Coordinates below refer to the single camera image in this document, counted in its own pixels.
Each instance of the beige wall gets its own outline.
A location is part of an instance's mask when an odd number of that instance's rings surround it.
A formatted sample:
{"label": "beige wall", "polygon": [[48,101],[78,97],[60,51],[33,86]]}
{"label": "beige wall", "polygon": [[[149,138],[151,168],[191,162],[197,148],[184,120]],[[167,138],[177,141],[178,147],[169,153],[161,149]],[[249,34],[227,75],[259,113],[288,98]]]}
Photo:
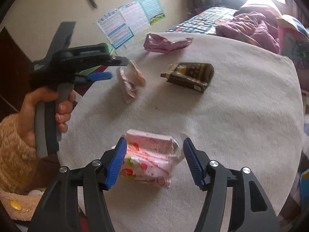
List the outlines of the beige wall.
{"label": "beige wall", "polygon": [[[77,21],[71,47],[108,42],[96,22],[112,9],[132,0],[95,0],[98,8],[93,10],[87,0],[16,0],[0,25],[5,26],[15,42],[33,61],[44,58],[59,24]],[[185,20],[184,0],[159,0],[166,19],[154,24],[146,32],[164,32]]]}

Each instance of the pink blanket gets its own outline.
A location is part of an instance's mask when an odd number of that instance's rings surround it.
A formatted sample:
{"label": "pink blanket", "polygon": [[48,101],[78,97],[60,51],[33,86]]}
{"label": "pink blanket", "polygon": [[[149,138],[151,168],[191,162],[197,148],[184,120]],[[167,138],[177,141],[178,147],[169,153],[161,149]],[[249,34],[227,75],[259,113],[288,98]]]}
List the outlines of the pink blanket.
{"label": "pink blanket", "polygon": [[218,25],[216,34],[253,44],[276,54],[280,52],[277,25],[261,13],[239,14],[231,21]]}

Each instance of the poster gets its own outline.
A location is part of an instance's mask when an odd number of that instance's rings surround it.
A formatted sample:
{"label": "poster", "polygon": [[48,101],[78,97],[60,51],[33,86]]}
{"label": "poster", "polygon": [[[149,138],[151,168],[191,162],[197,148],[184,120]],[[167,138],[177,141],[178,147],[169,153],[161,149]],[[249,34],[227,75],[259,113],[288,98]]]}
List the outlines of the poster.
{"label": "poster", "polygon": [[144,9],[150,25],[165,18],[159,0],[138,0]]}
{"label": "poster", "polygon": [[138,0],[121,6],[119,11],[134,35],[150,27],[148,18]]}
{"label": "poster", "polygon": [[118,9],[104,15],[97,24],[115,49],[134,36]]}

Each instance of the gray handle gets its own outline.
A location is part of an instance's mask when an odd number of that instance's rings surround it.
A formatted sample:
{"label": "gray handle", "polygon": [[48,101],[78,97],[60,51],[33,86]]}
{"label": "gray handle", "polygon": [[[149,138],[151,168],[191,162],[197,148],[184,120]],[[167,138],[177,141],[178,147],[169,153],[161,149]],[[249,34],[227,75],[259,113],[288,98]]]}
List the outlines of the gray handle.
{"label": "gray handle", "polygon": [[56,154],[59,150],[58,142],[61,141],[61,132],[57,127],[55,114],[58,104],[68,99],[73,88],[74,85],[70,83],[59,84],[57,87],[59,97],[56,101],[49,103],[40,101],[36,105],[34,129],[39,158],[44,158],[49,154]]}

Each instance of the silver bolt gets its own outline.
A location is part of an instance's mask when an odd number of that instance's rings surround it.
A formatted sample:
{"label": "silver bolt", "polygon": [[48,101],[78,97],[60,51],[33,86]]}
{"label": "silver bolt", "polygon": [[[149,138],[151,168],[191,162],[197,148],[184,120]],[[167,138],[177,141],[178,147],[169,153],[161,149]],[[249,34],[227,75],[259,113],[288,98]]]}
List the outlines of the silver bolt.
{"label": "silver bolt", "polygon": [[93,162],[92,162],[92,165],[97,167],[97,166],[100,166],[101,165],[101,161],[99,159],[95,159]]}
{"label": "silver bolt", "polygon": [[218,163],[217,161],[215,161],[215,160],[211,160],[211,161],[209,162],[209,164],[210,164],[212,167],[217,167],[217,166],[219,165],[219,163]]}
{"label": "silver bolt", "polygon": [[251,170],[250,170],[250,168],[248,168],[248,167],[244,167],[244,168],[243,168],[243,172],[244,172],[244,173],[251,173]]}
{"label": "silver bolt", "polygon": [[61,168],[59,169],[59,172],[60,172],[60,173],[65,173],[67,170],[68,170],[68,168],[67,168],[66,166],[64,166],[64,167],[61,167]]}

